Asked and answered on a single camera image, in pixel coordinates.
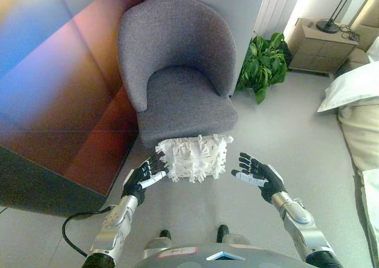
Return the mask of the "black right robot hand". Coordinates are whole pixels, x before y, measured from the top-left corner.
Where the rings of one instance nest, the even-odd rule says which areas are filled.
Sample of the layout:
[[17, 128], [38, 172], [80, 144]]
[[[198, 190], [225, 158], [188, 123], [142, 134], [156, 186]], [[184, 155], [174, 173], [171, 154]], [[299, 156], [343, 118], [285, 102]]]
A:
[[274, 194], [287, 192], [282, 176], [270, 164], [261, 163], [244, 152], [240, 152], [239, 162], [240, 169], [233, 169], [231, 174], [241, 181], [257, 186], [266, 202], [271, 204]]

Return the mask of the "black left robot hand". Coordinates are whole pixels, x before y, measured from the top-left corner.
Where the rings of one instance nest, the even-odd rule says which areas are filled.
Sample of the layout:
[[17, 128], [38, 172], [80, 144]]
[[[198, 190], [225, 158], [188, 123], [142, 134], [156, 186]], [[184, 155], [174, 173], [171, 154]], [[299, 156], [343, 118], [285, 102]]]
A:
[[138, 205], [144, 201], [146, 188], [163, 179], [169, 172], [165, 162], [161, 160], [163, 152], [147, 158], [138, 168], [132, 169], [130, 176], [124, 181], [121, 197], [134, 196]]

